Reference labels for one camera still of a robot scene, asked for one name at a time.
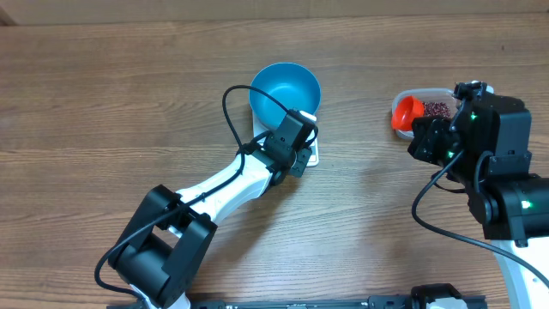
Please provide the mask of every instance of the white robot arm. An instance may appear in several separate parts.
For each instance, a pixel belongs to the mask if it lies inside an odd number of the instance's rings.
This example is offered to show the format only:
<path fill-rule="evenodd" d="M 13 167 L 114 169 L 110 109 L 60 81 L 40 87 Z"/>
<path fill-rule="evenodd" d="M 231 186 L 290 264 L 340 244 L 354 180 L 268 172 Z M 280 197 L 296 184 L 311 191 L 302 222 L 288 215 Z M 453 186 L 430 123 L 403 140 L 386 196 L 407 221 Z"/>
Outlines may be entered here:
<path fill-rule="evenodd" d="M 288 111 L 279 128 L 245 144 L 221 172 L 188 189 L 152 189 L 130 219 L 108 262 L 141 295 L 149 308 L 188 309 L 190 286 L 217 226 L 236 208 L 260 197 L 288 175 L 301 177 L 311 157 L 307 140 L 317 132 L 316 119 Z M 266 137 L 263 145 L 257 143 Z M 179 237 L 171 248 L 154 235 L 151 221 Z"/>
<path fill-rule="evenodd" d="M 492 245 L 506 250 L 549 276 L 549 237 L 532 238 L 527 247 L 517 247 L 515 241 L 493 240 Z M 511 309 L 538 309 L 549 306 L 549 288 L 530 270 L 515 261 L 496 254 L 496 259 L 504 275 Z"/>
<path fill-rule="evenodd" d="M 181 195 L 183 203 L 189 202 L 195 197 L 199 197 L 203 192 L 209 191 L 218 184 L 231 177 L 240 167 L 240 157 L 219 173 L 216 173 L 210 179 L 192 186 L 188 189 L 177 191 Z M 236 178 L 232 183 L 223 189 L 215 192 L 210 197 L 206 197 L 202 202 L 196 203 L 191 208 L 199 214 L 208 214 L 213 223 L 220 225 L 223 219 L 227 218 L 240 205 L 260 197 L 268 188 L 273 174 L 267 169 L 265 163 L 258 160 L 253 155 L 247 154 L 242 175 Z M 169 231 L 181 238 L 183 233 L 176 227 L 170 226 Z M 139 288 L 131 286 L 135 291 L 142 294 L 147 300 L 148 308 L 159 309 L 153 305 Z M 169 309 L 189 309 L 190 302 L 185 293 L 169 307 Z"/>

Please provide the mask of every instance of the wood grain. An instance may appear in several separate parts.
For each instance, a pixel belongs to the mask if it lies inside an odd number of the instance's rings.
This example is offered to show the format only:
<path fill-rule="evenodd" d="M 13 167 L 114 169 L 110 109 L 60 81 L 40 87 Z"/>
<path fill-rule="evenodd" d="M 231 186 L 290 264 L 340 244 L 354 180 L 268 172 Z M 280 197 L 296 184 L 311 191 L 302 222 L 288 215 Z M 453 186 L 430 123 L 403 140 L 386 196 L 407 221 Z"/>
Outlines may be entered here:
<path fill-rule="evenodd" d="M 17 25 L 542 13 L 546 0 L 0 0 Z"/>
<path fill-rule="evenodd" d="M 223 222 L 190 297 L 349 299 L 451 282 L 509 307 L 491 253 L 411 218 L 437 169 L 407 154 L 389 107 L 405 89 L 488 81 L 526 102 L 532 169 L 547 175 L 548 14 L 3 27 L 0 41 L 0 307 L 129 300 L 95 286 L 95 263 L 149 189 L 230 162 L 220 97 L 280 61 L 322 84 L 321 163 Z M 250 139 L 245 91 L 229 113 Z M 419 214 L 482 238 L 465 197 L 429 192 Z"/>

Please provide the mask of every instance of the red beans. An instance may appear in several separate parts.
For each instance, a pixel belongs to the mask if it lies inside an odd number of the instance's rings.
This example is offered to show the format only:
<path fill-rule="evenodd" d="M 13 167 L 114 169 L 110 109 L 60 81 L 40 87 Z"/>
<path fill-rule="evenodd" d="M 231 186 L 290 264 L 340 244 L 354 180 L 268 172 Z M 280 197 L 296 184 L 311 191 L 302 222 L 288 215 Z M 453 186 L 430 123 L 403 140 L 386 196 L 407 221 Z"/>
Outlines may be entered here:
<path fill-rule="evenodd" d="M 444 102 L 423 102 L 425 107 L 424 117 L 442 116 L 449 118 L 449 107 Z"/>

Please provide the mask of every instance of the blue bowl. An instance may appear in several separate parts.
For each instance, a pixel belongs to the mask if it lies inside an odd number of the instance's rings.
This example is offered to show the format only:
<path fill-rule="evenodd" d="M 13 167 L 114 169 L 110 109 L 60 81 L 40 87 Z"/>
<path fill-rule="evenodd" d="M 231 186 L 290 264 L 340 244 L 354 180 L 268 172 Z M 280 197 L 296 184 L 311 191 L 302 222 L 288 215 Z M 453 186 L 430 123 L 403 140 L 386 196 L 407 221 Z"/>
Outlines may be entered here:
<path fill-rule="evenodd" d="M 314 115 L 320 106 L 320 83 L 308 69 L 299 64 L 271 64 L 257 73 L 251 86 L 272 95 L 288 109 L 295 108 Z M 250 105 L 259 121 L 270 130 L 278 128 L 286 116 L 269 98 L 252 90 Z"/>

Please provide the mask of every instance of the black cable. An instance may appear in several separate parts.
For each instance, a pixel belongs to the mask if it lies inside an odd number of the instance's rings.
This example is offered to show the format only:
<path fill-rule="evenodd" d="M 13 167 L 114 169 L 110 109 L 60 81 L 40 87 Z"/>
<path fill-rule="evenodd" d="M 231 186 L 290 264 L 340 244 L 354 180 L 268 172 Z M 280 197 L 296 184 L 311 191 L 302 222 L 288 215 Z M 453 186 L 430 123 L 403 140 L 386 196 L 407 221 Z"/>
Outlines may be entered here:
<path fill-rule="evenodd" d="M 450 192 L 450 193 L 465 193 L 465 189 L 448 189 L 448 188 L 444 188 L 443 186 L 441 186 L 439 184 L 435 184 L 435 186 L 438 189 L 441 189 L 441 190 L 444 190 L 444 191 L 447 191 L 447 192 Z"/>
<path fill-rule="evenodd" d="M 434 173 L 431 175 L 431 179 L 434 179 L 437 175 L 440 174 L 440 171 Z M 465 193 L 465 189 L 447 189 L 447 188 L 444 188 L 443 186 L 435 183 L 435 186 L 438 188 L 438 189 L 441 189 L 441 190 L 444 190 L 444 191 L 447 191 L 447 192 L 450 192 L 450 193 Z"/>
<path fill-rule="evenodd" d="M 315 136 L 312 137 L 312 139 L 310 139 L 309 141 L 307 141 L 303 148 L 309 148 L 315 142 L 315 140 L 317 139 L 317 136 L 318 136 L 318 127 L 317 126 L 315 126 L 314 131 L 315 131 Z"/>
<path fill-rule="evenodd" d="M 462 236 L 460 234 L 457 234 L 457 233 L 452 233 L 452 232 L 449 232 L 449 231 L 446 231 L 446 230 L 443 230 L 442 228 L 439 228 L 439 227 L 434 227 L 432 226 L 431 224 L 421 220 L 421 218 L 418 217 L 418 214 L 417 214 L 417 208 L 418 208 L 418 204 L 419 204 L 419 201 L 421 201 L 421 198 L 423 198 L 423 196 L 429 191 L 429 189 L 431 189 L 431 187 L 433 187 L 433 185 L 446 173 L 448 172 L 448 170 L 450 170 L 450 168 L 462 157 L 463 155 L 463 150 L 457 154 L 454 159 L 452 159 L 452 161 L 449 162 L 449 164 L 444 167 L 440 173 L 438 173 L 437 176 L 435 176 L 418 194 L 418 196 L 413 200 L 413 203 L 412 203 L 412 217 L 424 228 L 430 230 L 430 231 L 433 231 L 435 233 L 439 233 L 443 236 L 446 236 L 446 237 L 450 237 L 452 239 L 456 239 L 456 240 L 460 240 L 460 241 L 463 241 L 465 243 L 468 243 L 468 244 L 471 244 L 471 245 L 476 245 L 476 246 L 479 246 L 481 248 L 484 248 L 484 249 L 487 249 L 489 251 L 492 251 L 494 253 L 497 253 L 497 254 L 500 254 L 512 261 L 515 261 L 517 263 L 519 263 L 522 267 L 524 267 L 525 269 L 527 270 L 530 270 L 534 275 L 536 275 L 548 288 L 549 288 L 549 280 L 547 280 L 547 278 L 545 278 L 545 276 L 543 276 L 543 274 L 541 274 L 541 272 L 539 270 L 537 270 L 534 266 L 530 265 L 528 262 L 526 262 L 525 260 L 521 259 L 520 257 L 510 253 L 510 252 L 507 252 L 506 250 L 503 250 L 503 249 L 500 249 L 500 248 L 497 248 L 496 246 L 494 245 L 488 245 L 482 241 L 479 241 L 479 240 L 476 240 L 476 239 L 472 239 L 472 238 L 469 238 L 469 237 L 465 237 L 465 236 Z"/>
<path fill-rule="evenodd" d="M 231 176 L 229 179 L 225 180 L 223 183 L 215 186 L 214 188 L 212 188 L 211 190 L 209 190 L 207 192 L 203 192 L 203 194 L 201 194 L 198 197 L 194 198 L 193 200 L 185 203 L 184 206 L 179 206 L 179 207 L 177 207 L 177 208 L 161 215 L 160 217 L 154 219 L 153 221 L 149 222 L 147 225 L 145 225 L 145 226 L 141 227 L 140 229 L 138 229 L 137 231 L 135 231 L 133 234 L 128 236 L 126 239 L 123 239 L 118 244 L 113 246 L 109 251 L 107 251 L 103 255 L 103 257 L 101 257 L 101 259 L 99 260 L 99 262 L 95 266 L 94 278 L 95 278 L 95 282 L 97 283 L 97 285 L 99 285 L 100 287 L 102 287 L 104 289 L 111 290 L 113 292 L 130 294 L 130 295 L 135 296 L 137 299 L 139 299 L 141 301 L 145 301 L 141 294 L 137 293 L 136 291 L 134 291 L 132 289 L 120 288 L 120 287 L 116 287 L 116 286 L 113 286 L 111 284 L 103 282 L 103 280 L 101 280 L 101 277 L 100 277 L 100 272 L 101 272 L 101 268 L 103 267 L 105 262 L 109 259 L 109 257 L 112 255 L 113 252 L 115 252 L 118 249 L 121 249 L 123 246 L 127 245 L 130 242 L 130 240 L 132 240 L 134 237 L 136 237 L 139 233 L 142 233 L 143 231 L 145 231 L 145 230 L 147 230 L 151 227 L 154 227 L 155 225 L 163 222 L 164 220 L 167 220 L 171 216 L 178 214 L 179 212 L 183 211 L 183 209 L 186 209 L 186 207 L 190 207 L 193 204 L 204 200 L 206 197 L 211 196 L 212 194 L 219 191 L 220 189 L 222 189 L 226 185 L 229 185 L 231 182 L 233 182 L 233 180 L 235 180 L 242 173 L 242 171 L 244 170 L 244 161 L 245 161 L 244 151 L 242 151 L 242 142 L 240 141 L 240 137 L 238 137 L 238 133 L 234 129 L 234 126 L 232 125 L 231 119 L 229 118 L 229 114 L 226 110 L 226 97 L 234 89 L 249 89 L 249 90 L 252 90 L 252 91 L 256 91 L 260 94 L 263 94 L 266 97 L 268 97 L 269 99 L 271 99 L 278 106 L 280 106 L 284 110 L 284 112 L 288 113 L 287 108 L 285 108 L 277 99 L 273 98 L 270 94 L 267 94 L 266 92 L 262 91 L 259 88 L 255 88 L 255 87 L 252 87 L 252 86 L 245 86 L 245 85 L 237 85 L 237 86 L 232 86 L 229 89 L 227 89 L 225 91 L 225 93 L 223 94 L 223 99 L 221 99 L 221 105 L 223 107 L 223 114 L 225 115 L 225 119 L 226 119 L 227 124 L 229 125 L 229 129 L 231 129 L 231 132 L 234 135 L 234 139 L 237 141 L 237 144 L 238 144 L 238 150 L 240 151 L 240 158 L 241 158 L 240 167 L 233 174 L 233 176 Z"/>
<path fill-rule="evenodd" d="M 477 160 L 477 165 L 474 167 L 474 176 L 473 176 L 473 188 L 474 191 L 477 193 L 480 193 L 479 189 L 479 175 L 480 175 L 480 167 L 482 166 L 482 162 L 485 158 L 494 155 L 490 150 L 485 150 L 480 154 L 479 159 Z"/>
<path fill-rule="evenodd" d="M 250 141 L 250 143 L 259 142 L 262 138 L 267 138 L 268 136 L 270 136 L 271 133 L 272 133 L 271 131 L 266 130 L 266 131 L 264 131 L 263 133 L 258 134 L 257 136 L 255 136 L 254 138 L 252 138 L 251 141 Z"/>

